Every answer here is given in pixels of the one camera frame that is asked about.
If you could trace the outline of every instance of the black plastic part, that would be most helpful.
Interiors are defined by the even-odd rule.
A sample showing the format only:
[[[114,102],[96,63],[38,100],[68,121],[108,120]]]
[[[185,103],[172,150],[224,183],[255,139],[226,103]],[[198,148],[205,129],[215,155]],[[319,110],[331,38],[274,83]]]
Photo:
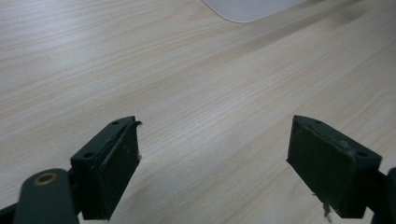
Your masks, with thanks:
[[[391,169],[388,173],[387,198],[393,222],[396,223],[396,168]]]
[[[67,172],[50,169],[29,177],[22,185],[13,223],[78,223]]]
[[[288,163],[340,217],[363,217],[380,162],[381,156],[327,124],[294,117]]]
[[[108,124],[71,158],[84,219],[110,219],[140,162],[134,117]]]
[[[14,203],[0,210],[0,223],[11,224],[12,221],[14,220],[16,208],[17,208],[17,204]]]

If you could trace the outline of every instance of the white paper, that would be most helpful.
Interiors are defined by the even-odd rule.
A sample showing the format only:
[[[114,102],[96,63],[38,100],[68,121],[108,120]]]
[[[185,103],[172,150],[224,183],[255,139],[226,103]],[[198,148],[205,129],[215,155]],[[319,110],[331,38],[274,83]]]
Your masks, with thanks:
[[[203,0],[228,21],[250,22],[294,7],[306,0]]]

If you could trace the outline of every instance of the wood grain surface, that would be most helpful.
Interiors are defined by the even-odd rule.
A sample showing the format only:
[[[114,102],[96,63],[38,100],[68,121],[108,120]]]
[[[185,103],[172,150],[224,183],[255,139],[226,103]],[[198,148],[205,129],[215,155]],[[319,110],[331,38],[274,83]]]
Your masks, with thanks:
[[[0,207],[135,115],[143,159],[109,223],[327,223],[286,163],[292,116],[387,173],[395,71],[393,0],[310,0],[247,24],[199,0],[1,1]]]

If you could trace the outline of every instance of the bolt hole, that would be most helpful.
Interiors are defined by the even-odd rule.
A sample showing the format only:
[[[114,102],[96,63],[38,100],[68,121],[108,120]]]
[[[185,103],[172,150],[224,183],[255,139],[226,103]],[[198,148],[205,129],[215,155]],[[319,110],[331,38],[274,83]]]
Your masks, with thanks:
[[[83,157],[84,157],[85,159],[89,159],[89,158],[93,157],[93,155],[94,155],[93,153],[88,152],[88,153],[85,153]]]
[[[35,179],[35,185],[43,186],[48,185],[50,182],[56,179],[57,175],[55,173],[47,173],[39,176]]]
[[[367,154],[365,152],[360,152],[360,151],[358,151],[356,154],[358,154],[358,156],[361,156],[361,157],[367,156]]]

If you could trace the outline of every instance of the light wood tabletop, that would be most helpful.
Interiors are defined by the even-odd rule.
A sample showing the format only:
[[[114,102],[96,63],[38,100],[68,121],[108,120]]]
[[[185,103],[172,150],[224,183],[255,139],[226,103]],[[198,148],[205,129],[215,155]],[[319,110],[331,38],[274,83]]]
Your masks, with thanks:
[[[0,4],[0,207],[132,115],[143,159],[109,223],[328,223],[286,163],[295,114],[396,166],[393,0],[245,24],[200,0]]]

